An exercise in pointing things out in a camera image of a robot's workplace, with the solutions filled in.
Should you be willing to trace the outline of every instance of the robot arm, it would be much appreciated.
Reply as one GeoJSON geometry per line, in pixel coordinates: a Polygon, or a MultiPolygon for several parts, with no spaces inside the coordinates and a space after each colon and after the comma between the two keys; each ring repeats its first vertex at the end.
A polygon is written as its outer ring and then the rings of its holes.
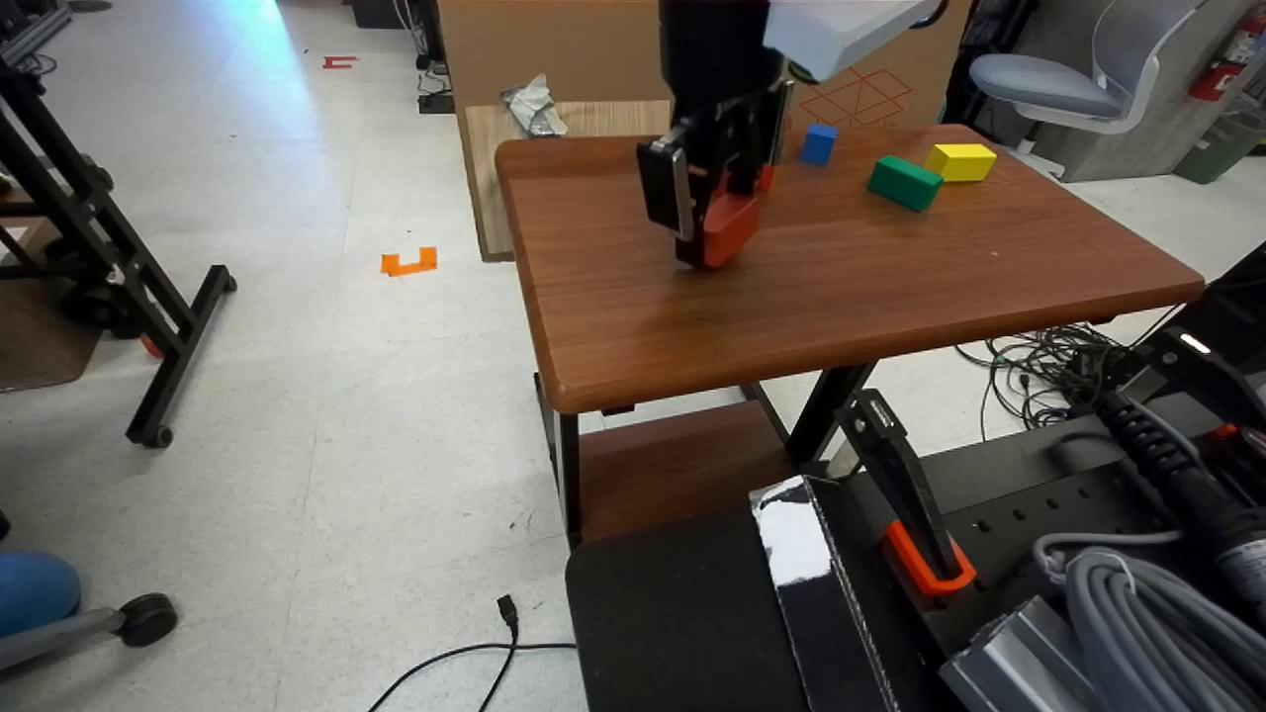
{"type": "Polygon", "coordinates": [[[788,58],[829,78],[943,12],[945,0],[662,0],[671,125],[635,145],[635,170],[677,257],[721,268],[751,240],[778,157],[788,58]]]}

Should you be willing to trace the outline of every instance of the white floor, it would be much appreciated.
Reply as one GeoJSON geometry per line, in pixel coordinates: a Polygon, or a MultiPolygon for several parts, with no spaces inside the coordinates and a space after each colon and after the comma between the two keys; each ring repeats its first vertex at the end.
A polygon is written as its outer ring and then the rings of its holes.
{"type": "MultiPolygon", "coordinates": [[[[150,376],[138,344],[2,397],[9,546],[70,556],[99,607],[161,589],[183,629],[0,678],[0,707],[368,707],[411,661],[501,637],[498,595],[530,642],[568,637],[518,278],[478,260],[460,136],[415,115],[408,34],[354,30],[340,0],[113,0],[46,51],[46,102],[178,284],[226,260],[241,294],[161,456],[122,439],[150,376]],[[375,272],[419,247],[439,272],[375,272]]],[[[1076,193],[1212,278],[1266,239],[1266,161],[1212,190],[1076,193]]],[[[792,410],[801,388],[774,400],[792,410]]],[[[976,439],[981,371],[949,353],[891,359],[879,388],[921,450],[976,439]]],[[[387,707],[473,707],[494,663],[436,670],[387,707]]],[[[522,655],[494,707],[586,707],[576,661],[522,655]]]]}

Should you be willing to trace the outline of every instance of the yellow block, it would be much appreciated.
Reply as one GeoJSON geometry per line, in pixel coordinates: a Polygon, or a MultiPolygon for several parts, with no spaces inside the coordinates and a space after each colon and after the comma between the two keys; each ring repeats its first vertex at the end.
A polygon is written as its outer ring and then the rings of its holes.
{"type": "Polygon", "coordinates": [[[983,144],[933,144],[925,168],[943,175],[943,181],[983,181],[997,153],[983,144]]]}

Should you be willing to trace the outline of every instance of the wooden table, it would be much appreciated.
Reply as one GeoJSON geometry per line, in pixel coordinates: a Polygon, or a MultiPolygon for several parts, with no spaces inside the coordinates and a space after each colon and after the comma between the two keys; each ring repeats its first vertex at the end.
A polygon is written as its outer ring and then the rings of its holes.
{"type": "Polygon", "coordinates": [[[1010,153],[983,187],[945,187],[928,212],[867,193],[875,157],[921,157],[933,138],[976,136],[841,136],[826,170],[782,161],[759,239],[721,272],[681,268],[671,239],[641,212],[633,138],[501,144],[575,542],[721,513],[819,460],[838,405],[883,357],[1198,294],[1198,272],[1010,153]],[[792,435],[759,400],[576,435],[580,410],[819,368],[792,435]]]}

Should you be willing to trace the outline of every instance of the green block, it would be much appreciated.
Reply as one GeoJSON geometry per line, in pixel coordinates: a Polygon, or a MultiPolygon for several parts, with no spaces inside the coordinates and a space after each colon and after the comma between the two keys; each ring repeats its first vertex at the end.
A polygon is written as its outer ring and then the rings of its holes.
{"type": "Polygon", "coordinates": [[[887,153],[875,161],[867,190],[921,212],[939,202],[943,179],[919,161],[887,153]]]}

